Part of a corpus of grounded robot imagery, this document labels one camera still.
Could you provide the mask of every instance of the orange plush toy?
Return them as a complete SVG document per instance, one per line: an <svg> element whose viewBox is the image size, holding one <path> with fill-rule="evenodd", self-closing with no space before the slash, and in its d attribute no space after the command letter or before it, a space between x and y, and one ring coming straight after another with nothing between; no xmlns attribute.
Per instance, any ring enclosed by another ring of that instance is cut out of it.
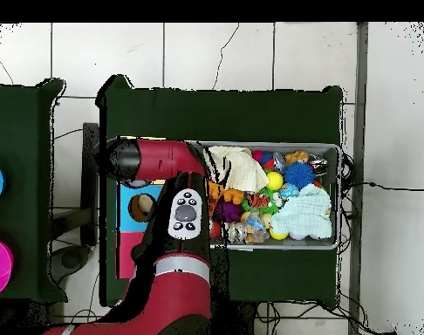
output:
<svg viewBox="0 0 424 335"><path fill-rule="evenodd" d="M242 204L244 192L240 190L235 190L234 188L224 189L222 185L215 184L212 181L209 181L209 196L214 199L220 199L221 196L224 196L225 202L232 201L234 204Z"/></svg>
<svg viewBox="0 0 424 335"><path fill-rule="evenodd" d="M288 153L287 155L285 155L285 161L287 166L297 161L306 163L308 161L308 153L306 153L304 150L299 150L294 153Z"/></svg>
<svg viewBox="0 0 424 335"><path fill-rule="evenodd" d="M208 197L208 214L209 217L212 217L215 211L216 204L222 196L224 196L225 202L232 201L234 204L242 204L243 201L243 191L235 190L230 188L225 190L222 185L215 184L212 181L208 181L209 188L209 197Z"/></svg>

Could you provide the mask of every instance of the blue spiky ball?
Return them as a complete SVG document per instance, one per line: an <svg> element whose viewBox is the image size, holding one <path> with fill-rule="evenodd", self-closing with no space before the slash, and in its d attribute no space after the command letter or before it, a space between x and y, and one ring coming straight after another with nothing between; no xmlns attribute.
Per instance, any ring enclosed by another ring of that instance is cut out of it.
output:
<svg viewBox="0 0 424 335"><path fill-rule="evenodd" d="M306 163L297 161L286 168L284 179L285 182L296 185L300 190L314 182L314 172Z"/></svg>

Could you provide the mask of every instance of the gray plastic bin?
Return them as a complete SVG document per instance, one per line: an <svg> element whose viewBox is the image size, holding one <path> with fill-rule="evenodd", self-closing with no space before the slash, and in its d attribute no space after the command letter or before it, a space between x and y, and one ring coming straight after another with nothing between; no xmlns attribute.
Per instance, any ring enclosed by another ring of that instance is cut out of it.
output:
<svg viewBox="0 0 424 335"><path fill-rule="evenodd" d="M228 244L230 250L332 250L339 244L340 230L340 196L342 175L342 151L334 144L291 144L285 142L235 142L235 141L189 141L202 153L203 147L247 147L251 150L259 149L271 152L291 153L296 150L306 150L310 154L318 154L328 160L327 173L322 176L322 185L330 194L332 200L332 237L315 240L307 236L303 240L293 240L287 237L284 240L268 239L260 244ZM218 240L211 240L210 246L220 245Z"/></svg>

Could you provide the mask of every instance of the black button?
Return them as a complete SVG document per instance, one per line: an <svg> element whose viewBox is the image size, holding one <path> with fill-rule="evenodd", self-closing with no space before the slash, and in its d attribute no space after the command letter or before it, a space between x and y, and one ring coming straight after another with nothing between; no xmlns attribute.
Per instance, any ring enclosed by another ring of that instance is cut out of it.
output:
<svg viewBox="0 0 424 335"><path fill-rule="evenodd" d="M181 222L193 221L196 218L196 212L192 206L184 204L176 209L174 218Z"/></svg>

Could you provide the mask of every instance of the green platform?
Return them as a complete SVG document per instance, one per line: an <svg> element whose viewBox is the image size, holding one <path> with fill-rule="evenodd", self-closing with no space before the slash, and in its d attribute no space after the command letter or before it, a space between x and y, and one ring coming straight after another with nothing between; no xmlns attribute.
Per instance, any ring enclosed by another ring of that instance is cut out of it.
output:
<svg viewBox="0 0 424 335"><path fill-rule="evenodd" d="M339 87L322 92L189 92L132 89L123 76L108 80L97 104L106 137L172 140L315 142L339 145ZM116 184L106 180L106 301L122 298L127 280L114 275ZM229 251L233 300L318 299L334 307L337 251Z"/></svg>
<svg viewBox="0 0 424 335"><path fill-rule="evenodd" d="M12 250L14 267L0 298L64 301L48 275L51 240L51 108L64 81L35 87L0 85L0 240Z"/></svg>

